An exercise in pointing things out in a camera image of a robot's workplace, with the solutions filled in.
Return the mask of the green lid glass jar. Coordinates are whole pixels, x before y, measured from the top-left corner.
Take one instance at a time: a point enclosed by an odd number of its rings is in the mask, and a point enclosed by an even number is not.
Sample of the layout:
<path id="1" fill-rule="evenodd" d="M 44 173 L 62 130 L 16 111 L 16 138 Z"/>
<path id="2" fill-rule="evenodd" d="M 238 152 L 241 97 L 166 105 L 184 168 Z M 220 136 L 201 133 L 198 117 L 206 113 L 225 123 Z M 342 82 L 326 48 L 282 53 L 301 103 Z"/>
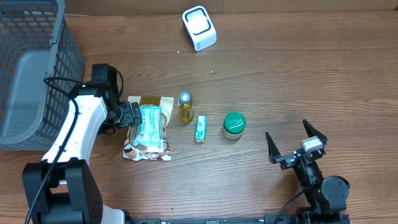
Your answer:
<path id="1" fill-rule="evenodd" d="M 225 116 L 222 132 L 228 139 L 238 139 L 241 137 L 246 127 L 245 117 L 238 112 L 232 112 Z"/>

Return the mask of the yellow oil bottle silver cap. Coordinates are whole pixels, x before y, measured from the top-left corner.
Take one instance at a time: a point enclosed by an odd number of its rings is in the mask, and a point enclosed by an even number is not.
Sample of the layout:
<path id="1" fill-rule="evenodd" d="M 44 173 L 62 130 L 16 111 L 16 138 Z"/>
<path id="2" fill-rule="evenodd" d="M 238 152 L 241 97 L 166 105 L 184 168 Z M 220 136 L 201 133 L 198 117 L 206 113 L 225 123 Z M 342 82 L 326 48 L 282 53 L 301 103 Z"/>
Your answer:
<path id="1" fill-rule="evenodd" d="M 180 93 L 178 98 L 178 109 L 182 123 L 189 124 L 193 121 L 193 98 L 187 91 Z"/>

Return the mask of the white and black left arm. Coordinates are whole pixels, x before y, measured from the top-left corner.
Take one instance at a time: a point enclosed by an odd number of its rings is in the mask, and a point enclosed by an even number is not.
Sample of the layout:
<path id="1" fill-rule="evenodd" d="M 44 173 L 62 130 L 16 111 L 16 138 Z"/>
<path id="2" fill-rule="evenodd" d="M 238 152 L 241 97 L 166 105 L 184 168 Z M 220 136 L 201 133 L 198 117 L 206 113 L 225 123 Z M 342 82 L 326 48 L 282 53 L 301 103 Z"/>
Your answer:
<path id="1" fill-rule="evenodd" d="M 29 205 L 26 223 L 131 223 L 125 210 L 103 203 L 89 168 L 97 135 L 142 123 L 138 103 L 119 102 L 109 82 L 76 81 L 66 94 L 69 109 L 41 162 L 22 172 Z"/>

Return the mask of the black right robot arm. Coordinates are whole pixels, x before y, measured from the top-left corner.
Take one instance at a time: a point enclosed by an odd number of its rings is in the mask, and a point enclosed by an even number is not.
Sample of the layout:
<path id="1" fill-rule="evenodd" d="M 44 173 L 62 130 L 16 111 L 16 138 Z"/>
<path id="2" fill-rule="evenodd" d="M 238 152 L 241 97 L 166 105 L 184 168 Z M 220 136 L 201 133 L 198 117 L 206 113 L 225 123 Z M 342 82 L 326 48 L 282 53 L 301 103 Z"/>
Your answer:
<path id="1" fill-rule="evenodd" d="M 307 139 L 300 142 L 300 148 L 282 156 L 271 135 L 266 133 L 269 162 L 279 164 L 282 170 L 292 168 L 301 186 L 276 215 L 265 215 L 265 223 L 350 223 L 346 210 L 349 182 L 341 176 L 324 177 L 317 159 L 325 155 L 328 138 L 315 129 L 307 120 L 302 121 Z M 294 214 L 284 215 L 285 209 L 298 197 L 304 195 L 307 207 L 299 207 Z"/>

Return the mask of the brown snack packet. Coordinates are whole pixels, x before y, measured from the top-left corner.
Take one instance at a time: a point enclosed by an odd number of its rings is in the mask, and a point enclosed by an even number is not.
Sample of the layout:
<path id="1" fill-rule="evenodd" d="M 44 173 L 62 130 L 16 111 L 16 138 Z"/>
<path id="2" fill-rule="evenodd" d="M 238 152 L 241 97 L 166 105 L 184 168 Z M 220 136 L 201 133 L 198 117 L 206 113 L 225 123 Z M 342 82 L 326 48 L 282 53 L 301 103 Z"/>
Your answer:
<path id="1" fill-rule="evenodd" d="M 123 157 L 133 161 L 151 160 L 151 161 L 169 161 L 171 160 L 171 151 L 167 140 L 166 127 L 170 122 L 174 98 L 167 96 L 129 96 L 129 102 L 138 102 L 139 107 L 160 107 L 161 108 L 161 140 L 162 149 L 159 152 L 149 152 L 146 149 L 140 149 L 134 145 L 138 126 L 130 127 L 127 132 L 127 139 L 124 142 Z"/>

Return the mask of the mint green wet wipes pack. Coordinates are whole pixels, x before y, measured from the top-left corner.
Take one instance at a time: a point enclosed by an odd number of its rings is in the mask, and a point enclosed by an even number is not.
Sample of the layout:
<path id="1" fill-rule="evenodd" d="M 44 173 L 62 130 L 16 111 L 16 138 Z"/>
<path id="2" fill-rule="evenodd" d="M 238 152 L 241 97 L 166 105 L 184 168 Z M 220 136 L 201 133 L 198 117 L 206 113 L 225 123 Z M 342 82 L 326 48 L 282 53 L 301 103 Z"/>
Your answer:
<path id="1" fill-rule="evenodd" d="M 159 152 L 162 149 L 161 140 L 161 108 L 140 107 L 142 124 L 138 126 L 134 145 L 149 152 Z"/>

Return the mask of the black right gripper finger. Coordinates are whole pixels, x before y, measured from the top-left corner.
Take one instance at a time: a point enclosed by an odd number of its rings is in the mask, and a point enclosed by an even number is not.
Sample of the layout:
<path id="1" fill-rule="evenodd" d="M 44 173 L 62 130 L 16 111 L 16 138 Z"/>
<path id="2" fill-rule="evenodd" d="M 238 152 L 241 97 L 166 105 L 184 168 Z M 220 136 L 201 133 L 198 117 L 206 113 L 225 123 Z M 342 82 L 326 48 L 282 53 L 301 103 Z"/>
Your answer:
<path id="1" fill-rule="evenodd" d="M 271 164 L 276 164 L 280 162 L 280 152 L 274 143 L 273 139 L 271 138 L 271 135 L 266 132 L 266 140 L 267 140 L 267 145 L 268 145 L 268 151 L 269 151 L 269 162 Z"/>
<path id="2" fill-rule="evenodd" d="M 311 137 L 316 136 L 319 140 L 321 140 L 321 142 L 323 144 L 326 144 L 328 138 L 324 134 L 322 134 L 317 129 L 315 129 L 306 119 L 304 119 L 302 121 L 302 123 L 303 123 L 303 126 L 304 126 L 304 128 L 306 130 L 306 133 L 307 133 L 308 137 L 311 138 Z"/>

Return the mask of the teal Kleenex tissue pack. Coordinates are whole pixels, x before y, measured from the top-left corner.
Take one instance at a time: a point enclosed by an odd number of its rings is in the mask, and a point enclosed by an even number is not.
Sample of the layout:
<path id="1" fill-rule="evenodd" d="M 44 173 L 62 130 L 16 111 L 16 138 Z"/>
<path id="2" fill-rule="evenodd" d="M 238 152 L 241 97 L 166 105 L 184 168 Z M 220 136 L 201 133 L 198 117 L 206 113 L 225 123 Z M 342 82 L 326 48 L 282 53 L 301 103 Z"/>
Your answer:
<path id="1" fill-rule="evenodd" d="M 205 136 L 206 136 L 206 116 L 199 115 L 195 131 L 196 142 L 205 142 Z"/>

